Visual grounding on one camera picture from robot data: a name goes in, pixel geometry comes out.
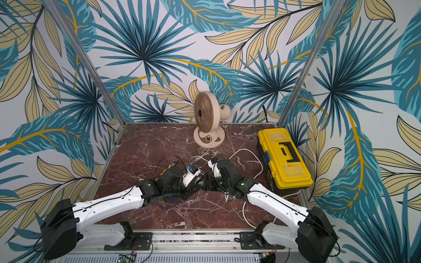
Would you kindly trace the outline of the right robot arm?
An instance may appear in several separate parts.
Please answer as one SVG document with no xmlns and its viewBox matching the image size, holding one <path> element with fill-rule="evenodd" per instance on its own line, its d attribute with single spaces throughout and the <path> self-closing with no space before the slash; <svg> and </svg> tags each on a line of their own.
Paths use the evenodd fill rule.
<svg viewBox="0 0 421 263">
<path fill-rule="evenodd" d="M 261 222 L 252 238 L 241 238 L 243 244 L 259 248 L 283 246 L 296 249 L 310 263 L 325 263 L 338 246 L 338 236 L 319 208 L 308 209 L 271 192 L 257 180 L 242 176 L 230 160 L 212 159 L 210 171 L 194 180 L 195 187 L 204 191 L 221 191 L 265 210 L 284 226 L 270 221 Z"/>
</svg>

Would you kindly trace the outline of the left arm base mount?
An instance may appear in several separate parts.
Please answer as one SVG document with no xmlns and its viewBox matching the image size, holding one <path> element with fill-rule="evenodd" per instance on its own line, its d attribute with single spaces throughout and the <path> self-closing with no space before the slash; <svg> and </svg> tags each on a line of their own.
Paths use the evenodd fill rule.
<svg viewBox="0 0 421 263">
<path fill-rule="evenodd" d="M 128 221 L 117 224 L 122 228 L 123 239 L 114 245 L 106 244 L 105 251 L 148 251 L 152 246 L 152 232 L 134 232 Z"/>
</svg>

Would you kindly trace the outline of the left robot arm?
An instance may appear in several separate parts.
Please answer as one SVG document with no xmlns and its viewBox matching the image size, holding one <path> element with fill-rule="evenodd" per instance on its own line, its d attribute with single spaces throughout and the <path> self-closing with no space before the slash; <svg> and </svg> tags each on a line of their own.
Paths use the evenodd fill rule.
<svg viewBox="0 0 421 263">
<path fill-rule="evenodd" d="M 137 182 L 130 188 L 92 201 L 59 201 L 41 224 L 45 260 L 57 259 L 77 247 L 88 236 L 83 233 L 95 223 L 128 210 L 147 207 L 166 198 L 187 199 L 189 185 L 200 174 L 195 165 L 182 170 L 171 166 L 160 175 Z"/>
</svg>

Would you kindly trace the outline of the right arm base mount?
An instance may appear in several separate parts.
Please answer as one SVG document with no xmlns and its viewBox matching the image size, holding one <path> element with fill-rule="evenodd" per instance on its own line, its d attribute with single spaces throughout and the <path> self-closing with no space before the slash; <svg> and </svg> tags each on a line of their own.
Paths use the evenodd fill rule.
<svg viewBox="0 0 421 263">
<path fill-rule="evenodd" d="M 277 226 L 271 221 L 264 220 L 261 222 L 253 232 L 246 231 L 240 232 L 239 237 L 235 237 L 234 241 L 241 244 L 242 250 L 254 250 L 254 249 L 270 249 L 278 248 L 285 249 L 285 246 L 279 244 L 269 244 L 263 237 L 263 230 L 266 226 Z"/>
</svg>

